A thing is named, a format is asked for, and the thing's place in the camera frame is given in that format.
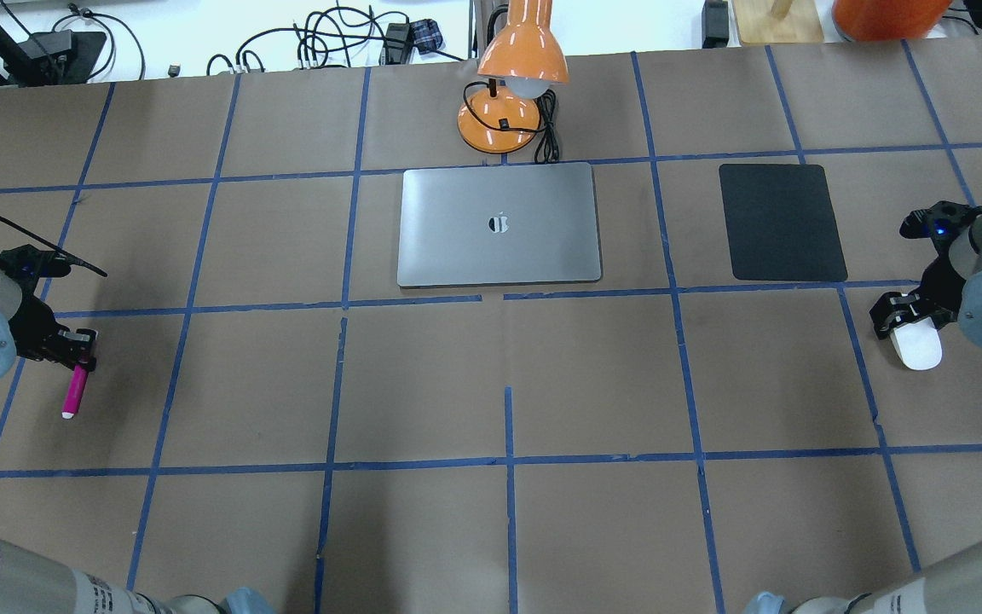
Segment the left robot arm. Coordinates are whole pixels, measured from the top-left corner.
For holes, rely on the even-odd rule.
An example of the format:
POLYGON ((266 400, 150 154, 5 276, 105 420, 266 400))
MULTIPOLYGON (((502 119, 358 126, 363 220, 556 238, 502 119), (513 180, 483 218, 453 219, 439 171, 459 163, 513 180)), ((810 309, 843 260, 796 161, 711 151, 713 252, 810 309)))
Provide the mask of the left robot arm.
MULTIPOLYGON (((35 295, 43 277, 67 275, 79 260, 31 245, 0 255, 0 378, 17 358, 44 359, 73 377, 62 414, 78 411, 84 382, 96 367, 94 330, 60 325, 35 295)), ((221 601, 195 594, 160 601, 47 559, 0 539, 0 613, 269 613, 256 590, 240 588, 221 601)))

